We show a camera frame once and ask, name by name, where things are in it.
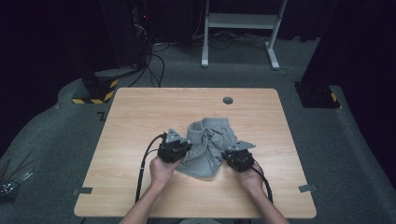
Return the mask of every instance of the forearm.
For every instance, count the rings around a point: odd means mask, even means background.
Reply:
[[[285,217],[277,210],[271,201],[265,196],[262,189],[249,190],[247,192],[259,209],[265,223],[289,223]]]
[[[137,201],[137,203],[129,210],[126,216],[122,219],[120,224],[133,223],[145,224],[149,219],[149,213],[163,192],[163,185],[151,184],[145,194]]]

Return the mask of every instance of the black curtain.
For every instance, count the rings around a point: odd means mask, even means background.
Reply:
[[[361,133],[396,187],[396,1],[340,1],[302,84],[339,85]]]
[[[56,13],[48,1],[0,3],[0,156],[30,119],[56,104],[61,87],[78,78],[56,41]]]
[[[289,0],[278,36],[302,41],[321,37],[332,16],[338,0]]]

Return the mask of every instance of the person's left hand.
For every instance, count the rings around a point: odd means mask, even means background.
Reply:
[[[172,179],[173,173],[180,161],[165,163],[160,157],[155,157],[149,164],[151,184],[164,187]]]

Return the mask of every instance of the electrical cable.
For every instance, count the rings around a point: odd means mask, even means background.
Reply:
[[[255,44],[255,43],[259,42],[259,41],[256,41],[257,39],[259,39],[258,35],[256,35],[252,40],[236,40],[234,38],[233,42],[236,43],[236,44]]]
[[[210,48],[212,48],[212,49],[227,49],[233,44],[233,37],[230,34],[228,34],[228,33],[227,33],[227,36],[229,37],[229,39],[225,39],[225,38],[221,39],[221,38],[215,37],[215,39],[218,40],[218,41],[227,41],[228,42],[229,40],[231,40],[231,41],[229,41],[230,44],[225,46],[225,47],[223,47],[223,48],[214,47],[213,45],[210,45],[210,44],[207,44],[207,45]]]
[[[199,38],[203,37],[204,35],[205,35],[205,34],[201,34],[201,35],[198,35],[198,36],[193,36],[193,37],[192,37],[192,40],[199,39]]]
[[[79,224],[84,224],[85,220],[87,220],[87,218],[84,217]]]
[[[151,71],[151,69],[148,68],[148,70],[149,70],[149,79],[150,79],[150,81],[151,81],[152,87],[155,87],[154,82],[153,82],[153,80],[152,80],[153,78],[155,79],[155,81],[157,81],[157,84],[160,85],[160,81],[158,80],[158,78],[155,77],[155,75],[154,75],[154,73]]]
[[[155,141],[157,141],[157,139],[159,138],[165,138],[166,137],[166,133],[162,133],[159,134],[158,136],[156,136],[154,139],[151,140],[151,142],[148,144],[148,148],[146,149],[146,152],[143,156],[143,160],[142,163],[140,164],[140,172],[139,172],[139,178],[137,180],[137,188],[136,188],[136,197],[134,199],[134,202],[136,203],[137,201],[139,201],[140,198],[140,190],[142,188],[142,180],[143,180],[143,173],[145,171],[145,165],[146,165],[146,157],[148,156],[148,154],[152,151],[158,150],[158,149],[153,149],[151,151],[149,151],[149,149],[151,148],[152,144],[154,144]]]
[[[239,158],[234,157],[233,159],[246,165],[246,163],[244,161],[241,161]],[[271,203],[274,203],[273,194],[272,194],[272,190],[271,190],[271,187],[270,187],[270,183],[268,182],[267,178],[265,178],[264,171],[262,170],[262,167],[259,165],[259,163],[256,160],[254,160],[254,162],[256,162],[256,164],[259,166],[260,171],[258,171],[253,166],[250,166],[250,169],[252,169],[254,172],[256,172],[262,178],[262,182],[264,183],[265,188],[267,189],[268,199],[270,200]]]
[[[158,87],[161,87],[161,83],[163,82],[163,72],[165,71],[165,63],[163,62],[163,59],[157,54],[151,54],[151,55],[160,59],[161,63],[163,63],[163,70],[161,71],[160,82],[158,83]]]
[[[152,52],[152,46],[150,48],[150,54],[149,54],[148,62],[144,65],[145,68],[140,73],[139,77],[133,83],[131,83],[128,87],[132,87],[143,76],[143,74],[146,72],[146,70],[149,68],[149,64],[151,62],[151,52]]]
[[[224,4],[224,0],[221,1],[220,8],[219,8],[219,13],[222,12],[222,6],[223,6],[223,4]]]
[[[164,48],[164,49],[159,49],[159,50],[153,50],[152,52],[161,52],[161,51],[165,51],[166,49],[169,49],[169,47],[171,46],[171,43],[169,43],[169,42],[166,42],[166,43],[157,43],[157,44],[154,44],[153,46],[160,46],[160,45],[163,45],[163,44],[167,44],[166,45],[166,47]]]
[[[265,178],[264,174],[261,173],[260,171],[258,171],[258,170],[257,170],[256,168],[254,168],[253,166],[250,167],[250,169],[252,169],[254,172],[256,172],[256,173],[262,178],[262,181],[264,182],[265,188],[267,189],[268,199],[271,201],[271,203],[274,203],[274,201],[273,201],[273,195],[272,195],[272,190],[271,190],[271,187],[270,187],[270,184],[269,184],[267,178]]]
[[[202,20],[202,12],[204,11],[204,0],[201,0],[201,14],[199,16],[199,22],[198,22],[198,26],[197,29],[195,30],[195,33],[192,35],[192,38],[194,38],[194,36],[198,33],[199,27],[201,26],[201,20]]]

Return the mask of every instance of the yellow and black hazard tape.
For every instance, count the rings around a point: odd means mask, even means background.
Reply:
[[[332,92],[332,100],[333,100],[334,102],[337,102],[337,96],[335,95],[334,92]]]
[[[84,104],[106,104],[108,101],[110,101],[111,97],[114,94],[114,90],[116,89],[117,83],[119,82],[118,79],[113,80],[108,89],[105,90],[104,92],[101,92],[102,96],[101,97],[96,97],[96,98],[73,98],[73,103],[77,105],[84,105]]]

